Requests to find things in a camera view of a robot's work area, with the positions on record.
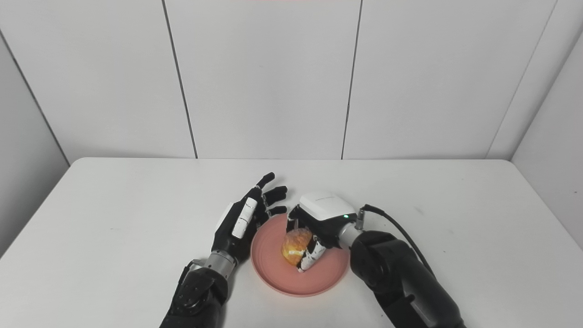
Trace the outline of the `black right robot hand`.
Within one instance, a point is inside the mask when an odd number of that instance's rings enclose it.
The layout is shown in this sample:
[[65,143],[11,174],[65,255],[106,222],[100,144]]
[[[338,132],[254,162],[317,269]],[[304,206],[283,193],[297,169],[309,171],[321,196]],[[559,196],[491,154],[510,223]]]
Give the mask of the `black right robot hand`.
[[298,272],[306,272],[331,248],[349,251],[362,233],[362,223],[355,208],[328,191],[310,192],[300,197],[289,212],[286,233],[310,232],[306,247],[296,251],[294,264]]

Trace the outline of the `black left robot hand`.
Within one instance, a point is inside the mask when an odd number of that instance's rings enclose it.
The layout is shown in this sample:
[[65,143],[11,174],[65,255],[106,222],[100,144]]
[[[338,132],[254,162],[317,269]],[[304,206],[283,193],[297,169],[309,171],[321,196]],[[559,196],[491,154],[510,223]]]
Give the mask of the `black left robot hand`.
[[285,185],[264,191],[264,187],[275,177],[273,172],[269,172],[230,206],[215,232],[212,252],[229,255],[236,265],[248,259],[252,241],[260,227],[272,217],[287,212],[284,205],[273,206],[286,199],[288,188]]

